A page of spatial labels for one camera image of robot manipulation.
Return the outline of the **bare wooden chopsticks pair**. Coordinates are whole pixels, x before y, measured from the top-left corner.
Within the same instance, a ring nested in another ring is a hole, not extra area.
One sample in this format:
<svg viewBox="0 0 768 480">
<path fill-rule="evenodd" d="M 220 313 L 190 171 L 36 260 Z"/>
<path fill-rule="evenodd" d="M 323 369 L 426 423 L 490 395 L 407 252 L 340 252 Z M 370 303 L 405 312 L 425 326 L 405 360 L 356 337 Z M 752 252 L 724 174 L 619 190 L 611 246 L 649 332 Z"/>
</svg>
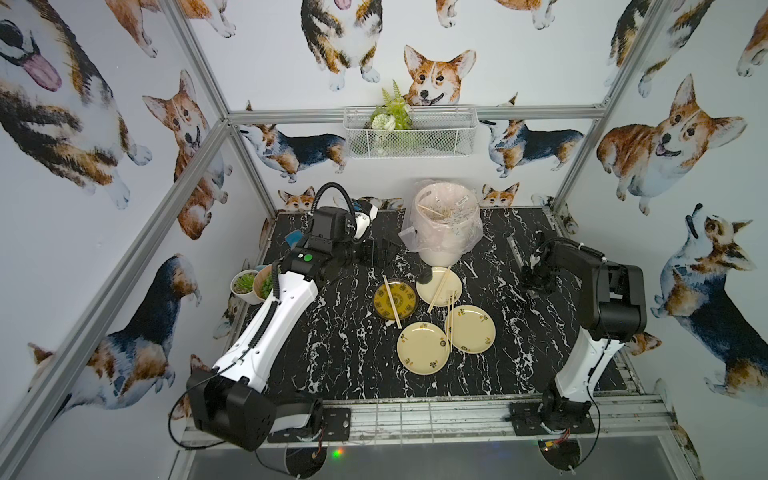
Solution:
<svg viewBox="0 0 768 480">
<path fill-rule="evenodd" d="M 391 306 L 391 309 L 393 311 L 393 315 L 394 315 L 394 319 L 395 319 L 396 325 L 397 325 L 397 327 L 399 329 L 402 330 L 401 320 L 400 320 L 400 317 L 399 317 L 399 313 L 397 311 L 397 306 L 396 306 L 396 304 L 394 302 L 394 297 L 392 295 L 392 290 L 390 288 L 388 278 L 386 277 L 386 275 L 382 275 L 382 278 L 383 278 L 383 283 L 384 283 L 384 286 L 385 286 L 385 289 L 386 289 L 386 292 L 387 292 L 387 296 L 388 296 L 388 299 L 389 299 L 389 302 L 390 302 L 390 306 Z"/>
</svg>

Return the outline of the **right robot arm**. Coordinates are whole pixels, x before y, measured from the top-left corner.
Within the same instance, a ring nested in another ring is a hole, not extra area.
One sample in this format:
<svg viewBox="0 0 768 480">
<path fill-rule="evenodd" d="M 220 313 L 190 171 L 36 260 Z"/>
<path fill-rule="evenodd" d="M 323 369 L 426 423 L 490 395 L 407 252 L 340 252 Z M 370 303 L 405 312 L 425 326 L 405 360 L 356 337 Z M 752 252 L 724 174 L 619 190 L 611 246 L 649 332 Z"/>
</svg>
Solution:
<svg viewBox="0 0 768 480">
<path fill-rule="evenodd" d="M 645 329 L 647 308 L 642 270 L 619 264 L 591 247 L 565 237 L 544 240 L 527 260 L 516 259 L 520 285 L 551 294 L 566 271 L 580 281 L 576 319 L 579 333 L 572 351 L 543 394 L 540 415 L 550 430 L 564 430 L 586 419 L 594 390 L 609 362 Z"/>
</svg>

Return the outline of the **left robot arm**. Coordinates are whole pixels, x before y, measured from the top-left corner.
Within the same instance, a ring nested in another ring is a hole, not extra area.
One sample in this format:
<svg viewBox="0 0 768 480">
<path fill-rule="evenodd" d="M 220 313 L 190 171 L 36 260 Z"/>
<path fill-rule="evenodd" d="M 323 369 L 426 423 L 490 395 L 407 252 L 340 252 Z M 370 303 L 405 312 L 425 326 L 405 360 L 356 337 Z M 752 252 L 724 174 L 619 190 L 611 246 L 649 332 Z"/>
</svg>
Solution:
<svg viewBox="0 0 768 480">
<path fill-rule="evenodd" d="M 300 240 L 270 266 L 272 290 L 245 331 L 210 370 L 195 369 L 183 398 L 197 430 L 255 451 L 271 436 L 295 435 L 313 441 L 324 430 L 323 402 L 306 393 L 269 396 L 265 390 L 273 364 L 300 317 L 352 265 L 373 264 L 375 247 L 367 235 L 378 215 L 367 200 L 354 200 L 336 182 L 341 207 L 313 203 Z"/>
</svg>

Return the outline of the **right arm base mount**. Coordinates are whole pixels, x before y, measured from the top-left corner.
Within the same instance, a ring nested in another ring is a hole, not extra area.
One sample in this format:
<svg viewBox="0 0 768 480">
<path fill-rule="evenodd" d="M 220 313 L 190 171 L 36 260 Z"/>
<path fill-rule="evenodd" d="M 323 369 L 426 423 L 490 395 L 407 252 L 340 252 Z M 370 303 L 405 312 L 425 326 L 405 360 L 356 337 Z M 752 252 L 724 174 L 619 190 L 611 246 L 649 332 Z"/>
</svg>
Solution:
<svg viewBox="0 0 768 480">
<path fill-rule="evenodd" d="M 517 436 L 591 434 L 596 426 L 589 413 L 592 403 L 566 401 L 559 406 L 539 402 L 510 403 L 506 420 Z"/>
</svg>

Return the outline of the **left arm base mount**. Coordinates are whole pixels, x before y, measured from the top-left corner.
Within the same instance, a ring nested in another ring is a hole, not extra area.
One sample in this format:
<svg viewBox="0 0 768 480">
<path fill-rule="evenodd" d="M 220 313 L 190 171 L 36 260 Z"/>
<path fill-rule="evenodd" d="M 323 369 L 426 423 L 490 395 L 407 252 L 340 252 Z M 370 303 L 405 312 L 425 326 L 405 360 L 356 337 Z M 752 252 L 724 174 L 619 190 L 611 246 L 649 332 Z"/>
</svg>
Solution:
<svg viewBox="0 0 768 480">
<path fill-rule="evenodd" d="M 289 428 L 272 432 L 269 443 L 318 443 L 320 440 L 347 441 L 350 439 L 352 426 L 350 408 L 323 408 L 321 414 L 310 416 L 310 423 L 303 428 Z"/>
</svg>

